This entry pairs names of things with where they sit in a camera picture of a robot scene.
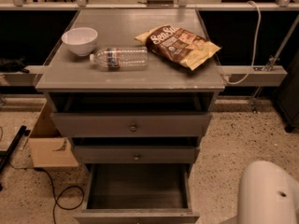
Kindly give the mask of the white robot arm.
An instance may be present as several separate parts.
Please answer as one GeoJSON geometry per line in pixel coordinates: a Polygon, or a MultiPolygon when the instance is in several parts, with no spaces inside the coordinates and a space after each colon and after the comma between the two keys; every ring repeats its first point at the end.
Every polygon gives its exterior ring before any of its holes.
{"type": "Polygon", "coordinates": [[[237,215],[220,224],[299,224],[299,182],[272,162],[254,161],[239,181],[237,215]]]}

